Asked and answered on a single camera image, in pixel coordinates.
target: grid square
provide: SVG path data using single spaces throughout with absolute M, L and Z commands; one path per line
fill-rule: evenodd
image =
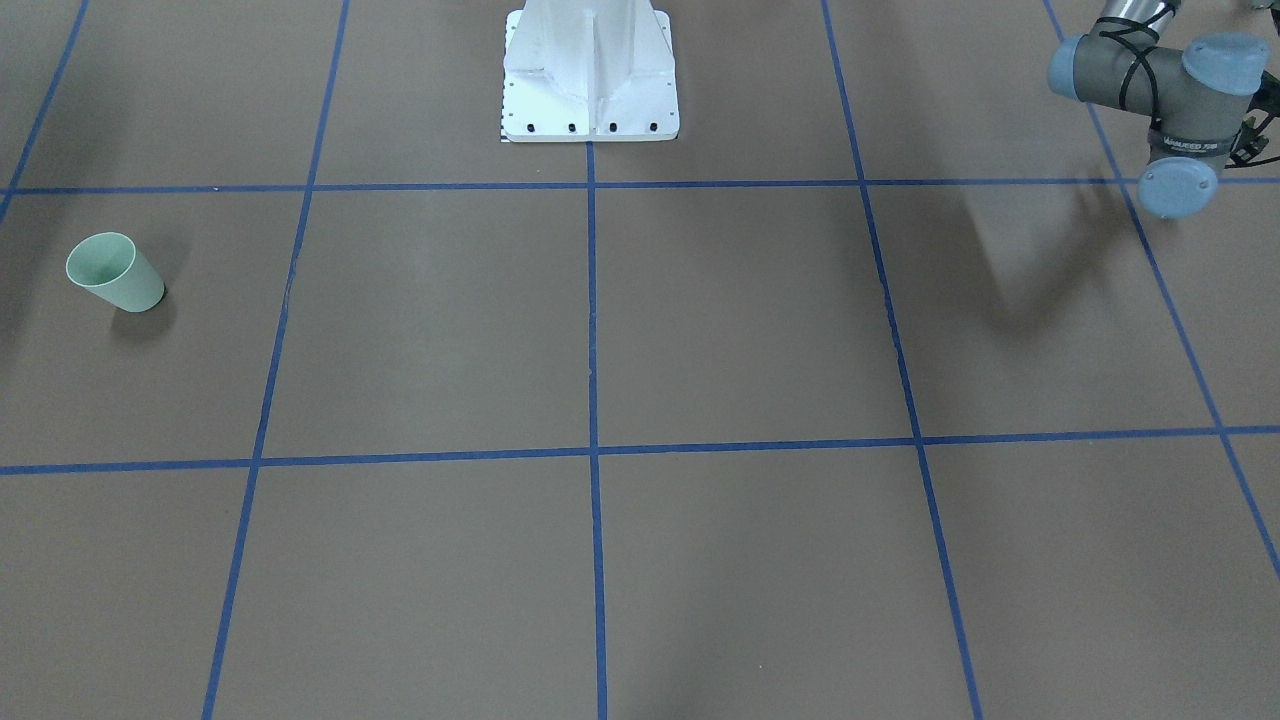
M 504 26 L 522 5 L 353 3 L 321 182 L 584 181 L 581 143 L 500 142 Z
M 872 199 L 925 434 L 1211 424 L 1116 188 Z
M 600 143 L 600 179 L 855 176 L 818 3 L 659 0 L 654 8 L 671 15 L 680 137 Z
M 18 168 L 78 10 L 78 0 L 0 3 L 0 186 Z
M 854 188 L 599 193 L 604 443 L 910 434 Z
M 1276 188 L 1224 186 L 1202 213 L 1146 224 L 1160 269 L 1228 424 L 1280 423 Z
M 0 478 L 0 715 L 195 717 L 243 470 Z
M 611 717 L 969 715 L 910 448 L 604 457 L 602 484 Z
M 1217 438 L 929 450 L 986 716 L 1270 717 L 1276 575 Z
M 1280 436 L 1235 436 L 1231 447 L 1249 480 L 1271 542 L 1280 541 Z
M 338 13 L 95 0 L 23 186 L 306 182 Z
M 595 716 L 582 459 L 262 471 L 219 717 Z
M 298 222 L 296 193 L 20 196 L 0 225 L 0 464 L 246 457 Z M 165 279 L 146 313 L 67 279 L 132 237 Z
M 831 5 L 868 177 L 1110 177 L 1084 106 L 1044 81 L 1039 3 Z
M 268 451 L 584 446 L 581 191 L 319 193 Z

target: brown floor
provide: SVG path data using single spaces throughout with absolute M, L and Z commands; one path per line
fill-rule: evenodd
M 1135 210 L 1096 0 L 662 0 L 678 140 L 500 143 L 516 5 L 0 4 L 0 717 L 1280 716 L 1280 165 Z

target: light green cup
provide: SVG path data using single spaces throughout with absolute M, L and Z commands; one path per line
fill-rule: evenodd
M 67 256 L 67 277 L 115 305 L 141 313 L 164 297 L 164 281 L 133 241 L 118 232 L 86 237 Z

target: cup rim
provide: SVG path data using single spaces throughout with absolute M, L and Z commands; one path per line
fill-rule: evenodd
M 97 238 L 104 237 L 104 236 L 119 236 L 119 237 L 123 237 L 129 243 L 129 264 L 125 265 L 124 269 L 120 270 L 120 273 L 118 275 L 115 275 L 114 278 L 111 278 L 109 281 L 100 282 L 100 283 L 82 283 L 82 282 L 79 282 L 78 279 L 76 279 L 72 275 L 72 258 L 76 256 L 76 254 L 79 251 L 79 249 L 86 242 L 88 242 L 91 240 L 97 240 Z M 93 234 L 86 237 L 84 240 L 77 242 L 76 247 L 73 247 L 72 251 L 67 255 L 67 263 L 65 263 L 64 269 L 67 270 L 67 279 L 72 281 L 73 283 L 83 287 L 83 288 L 91 288 L 91 287 L 102 287 L 102 286 L 106 286 L 106 284 L 111 284 L 115 281 L 123 278 L 125 273 L 128 273 L 129 270 L 133 269 L 133 264 L 137 263 L 137 261 L 138 261 L 138 246 L 137 246 L 137 243 L 133 242 L 133 238 L 129 237 L 129 236 L 127 236 L 127 234 L 124 234 L 123 232 L 106 231 L 106 232 L 93 233 Z

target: black cable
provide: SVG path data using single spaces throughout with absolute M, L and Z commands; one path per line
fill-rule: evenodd
M 1124 47 L 1125 50 L 1128 50 L 1130 55 L 1133 55 L 1133 63 L 1129 64 L 1129 69 L 1125 72 L 1125 76 L 1124 76 L 1124 82 L 1120 85 L 1119 108 L 1121 110 L 1128 110 L 1129 109 L 1129 85 L 1133 82 L 1133 76 L 1137 73 L 1138 68 L 1142 68 L 1142 70 L 1144 73 L 1147 73 L 1147 82 L 1151 86 L 1151 127 L 1152 128 L 1158 128 L 1160 127 L 1160 87 L 1156 83 L 1156 70 L 1153 70 L 1151 68 L 1151 63 L 1147 61 L 1147 55 L 1149 55 L 1151 51 L 1156 49 L 1156 46 L 1151 45 L 1146 50 L 1140 50 L 1137 45 L 1134 45 L 1129 40 L 1126 40 L 1124 36 L 1132 35 L 1134 32 L 1142 32 L 1142 33 L 1146 33 L 1148 37 L 1151 37 L 1152 42 L 1157 42 L 1160 40 L 1160 35 L 1156 31 L 1153 31 L 1151 28 L 1151 26 L 1156 20 L 1158 20 L 1160 18 L 1164 18 L 1165 15 L 1171 14 L 1174 12 L 1175 12 L 1174 6 L 1166 4 L 1155 15 L 1147 18 L 1146 20 L 1143 20 L 1140 23 L 1135 22 L 1135 20 L 1130 20 L 1128 18 L 1100 18 L 1098 19 L 1098 22 L 1108 22 L 1108 23 L 1120 24 L 1120 26 L 1125 27 L 1125 29 L 1119 29 L 1119 31 L 1103 31 L 1103 32 L 1100 32 L 1098 36 L 1116 41 L 1117 44 L 1120 44 L 1121 47 Z
M 1228 165 L 1228 168 L 1229 169 L 1230 168 L 1257 168 L 1258 165 L 1270 165 L 1271 163 L 1280 163 L 1280 155 L 1276 155 L 1275 158 L 1267 158 L 1266 160 L 1254 160 L 1252 163 L 1233 164 L 1233 165 Z

